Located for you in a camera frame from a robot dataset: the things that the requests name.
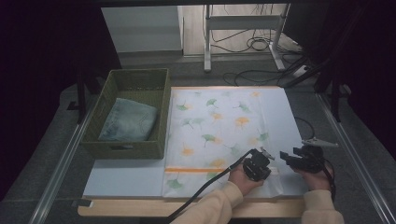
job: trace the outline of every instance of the beige sleeve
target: beige sleeve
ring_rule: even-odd
[[[222,189],[215,189],[207,194],[172,223],[228,223],[233,214],[233,208],[242,201],[241,191],[229,181]]]
[[[332,195],[328,190],[317,189],[304,195],[305,212],[302,223],[340,224],[344,223],[341,213],[334,209]]]

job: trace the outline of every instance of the green plastic basket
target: green plastic basket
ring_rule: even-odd
[[[162,159],[165,149],[171,84],[168,69],[110,71],[81,144],[95,159]],[[134,100],[158,109],[147,141],[99,141],[98,137],[116,98]]]

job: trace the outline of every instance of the gray carpet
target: gray carpet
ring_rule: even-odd
[[[195,63],[161,63],[146,65],[131,65],[125,68],[168,67],[173,86],[226,86],[223,79],[225,73],[238,73],[245,70],[274,71],[272,60],[267,61],[222,61],[213,62],[212,72],[205,73],[202,62]],[[249,79],[237,79],[238,85],[260,85],[259,81],[271,78],[273,73],[251,74]],[[313,93],[312,84],[315,78],[310,78],[298,86],[287,90],[290,106],[296,117],[308,120],[315,128],[316,137],[328,142],[338,142],[330,122],[327,120],[318,99]],[[275,85],[276,81],[265,83]],[[34,156],[0,203],[0,223],[27,223],[35,210],[50,176],[63,153],[78,119],[77,111],[66,110],[71,101],[77,100],[76,87],[65,90],[61,97],[61,105],[49,126]],[[390,207],[396,210],[396,172],[395,160],[382,147],[374,135],[364,126],[348,106],[346,99],[340,102],[341,121],[351,141],[359,149],[359,154],[368,171],[375,179],[382,193],[387,198]],[[309,127],[296,120],[302,138],[311,134]],[[356,172],[341,147],[325,147],[325,156],[335,167],[337,195],[335,207],[346,220],[346,223],[382,223],[370,198],[367,196]],[[46,223],[139,223],[138,218],[121,217],[80,217],[72,202],[82,196],[86,181],[93,166],[94,159],[84,150],[78,150],[70,164],[54,204],[46,219]],[[160,223],[159,219],[142,219],[141,223]],[[300,223],[299,218],[264,218],[262,223]]]

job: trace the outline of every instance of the light blue cloth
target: light blue cloth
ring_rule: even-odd
[[[157,108],[117,98],[99,134],[102,141],[146,141],[157,118]]]

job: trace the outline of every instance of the person's arm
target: person's arm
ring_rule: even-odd
[[[172,223],[228,223],[233,214],[233,208],[243,201],[243,196],[263,184],[263,181],[249,180],[242,165],[231,170],[228,180],[222,189],[215,189],[207,194],[197,204],[187,208]]]
[[[311,174],[293,169],[303,176],[310,191],[304,195],[305,211],[302,217],[303,224],[342,224],[344,218],[334,209],[332,194],[327,176],[323,172]]]

